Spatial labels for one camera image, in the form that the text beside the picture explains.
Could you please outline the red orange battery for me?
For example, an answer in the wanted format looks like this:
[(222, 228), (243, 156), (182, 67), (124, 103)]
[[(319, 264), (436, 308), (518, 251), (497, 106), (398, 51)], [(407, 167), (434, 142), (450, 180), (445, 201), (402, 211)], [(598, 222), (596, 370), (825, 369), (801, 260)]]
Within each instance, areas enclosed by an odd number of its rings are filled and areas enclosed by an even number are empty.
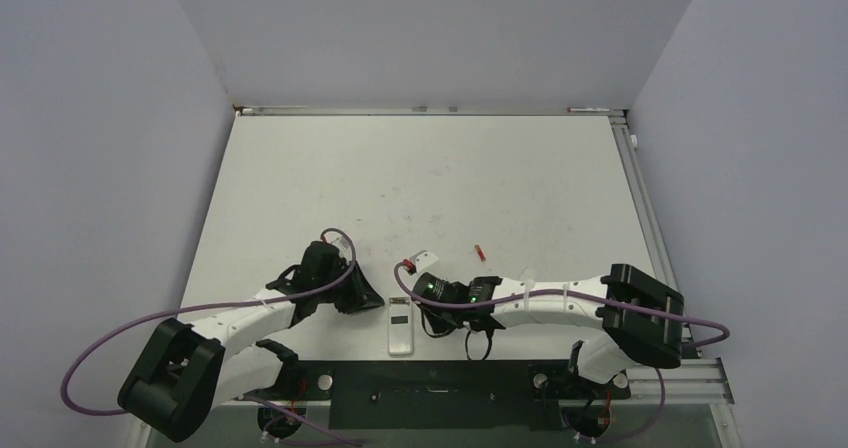
[(484, 251), (482, 250), (482, 248), (481, 248), (481, 246), (480, 246), (479, 244), (478, 244), (478, 245), (474, 245), (474, 250), (475, 250), (475, 253), (477, 254), (477, 256), (478, 256), (479, 260), (480, 260), (481, 262), (486, 262), (487, 258), (486, 258), (485, 254), (484, 254)]

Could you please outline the white red remote control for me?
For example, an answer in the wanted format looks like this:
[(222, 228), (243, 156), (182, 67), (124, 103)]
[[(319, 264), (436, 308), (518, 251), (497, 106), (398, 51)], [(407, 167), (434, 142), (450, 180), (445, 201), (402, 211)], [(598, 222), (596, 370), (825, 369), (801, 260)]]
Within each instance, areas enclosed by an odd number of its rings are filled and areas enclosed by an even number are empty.
[(387, 352), (390, 357), (405, 357), (413, 354), (413, 321), (411, 299), (409, 304), (390, 304), (388, 302)]

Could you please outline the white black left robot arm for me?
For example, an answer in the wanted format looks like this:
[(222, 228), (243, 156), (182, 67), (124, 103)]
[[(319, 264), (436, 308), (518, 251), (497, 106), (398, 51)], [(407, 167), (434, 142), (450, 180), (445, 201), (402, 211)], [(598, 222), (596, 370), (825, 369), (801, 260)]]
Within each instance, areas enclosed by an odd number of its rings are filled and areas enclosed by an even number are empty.
[(384, 299), (354, 257), (314, 241), (299, 263), (251, 299), (189, 323), (159, 323), (118, 392), (118, 405), (173, 442), (193, 435), (219, 405), (257, 390), (274, 398), (296, 389), (297, 354), (272, 340), (321, 304), (355, 315)]

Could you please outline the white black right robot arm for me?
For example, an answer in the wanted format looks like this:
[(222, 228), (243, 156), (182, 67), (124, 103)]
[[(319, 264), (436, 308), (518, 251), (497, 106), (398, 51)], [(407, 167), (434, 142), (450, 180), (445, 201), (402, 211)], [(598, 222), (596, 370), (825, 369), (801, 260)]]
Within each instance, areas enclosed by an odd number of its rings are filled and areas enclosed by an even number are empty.
[(522, 325), (586, 330), (572, 344), (564, 371), (567, 387), (579, 396), (637, 365), (675, 369), (682, 361), (683, 296), (629, 264), (567, 282), (482, 276), (461, 283), (423, 273), (403, 290), (426, 312), (473, 332)]

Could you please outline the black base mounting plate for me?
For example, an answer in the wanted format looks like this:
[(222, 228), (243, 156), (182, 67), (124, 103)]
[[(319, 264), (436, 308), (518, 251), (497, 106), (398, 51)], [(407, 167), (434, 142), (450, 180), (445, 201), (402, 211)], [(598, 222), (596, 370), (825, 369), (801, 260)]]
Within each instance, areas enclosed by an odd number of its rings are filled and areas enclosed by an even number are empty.
[(258, 393), (326, 402), (332, 429), (554, 430), (561, 402), (592, 412), (631, 396), (577, 377), (565, 360), (301, 361)]

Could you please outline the aluminium table edge rail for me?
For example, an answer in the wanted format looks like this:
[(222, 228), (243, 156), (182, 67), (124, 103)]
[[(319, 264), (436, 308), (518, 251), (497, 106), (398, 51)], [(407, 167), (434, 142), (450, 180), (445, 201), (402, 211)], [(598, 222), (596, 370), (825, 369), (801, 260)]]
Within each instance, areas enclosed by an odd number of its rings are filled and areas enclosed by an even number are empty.
[(658, 218), (639, 165), (636, 138), (628, 126), (626, 113), (614, 114), (609, 117), (609, 121), (655, 277), (677, 290)]

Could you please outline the aluminium back table rail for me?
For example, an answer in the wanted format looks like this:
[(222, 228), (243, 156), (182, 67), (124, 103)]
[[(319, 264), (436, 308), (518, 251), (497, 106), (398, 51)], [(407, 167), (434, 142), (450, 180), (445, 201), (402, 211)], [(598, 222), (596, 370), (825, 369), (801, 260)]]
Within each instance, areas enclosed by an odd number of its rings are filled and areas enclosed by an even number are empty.
[(410, 106), (401, 108), (351, 108), (308, 106), (234, 106), (240, 116), (606, 116), (625, 118), (626, 109)]

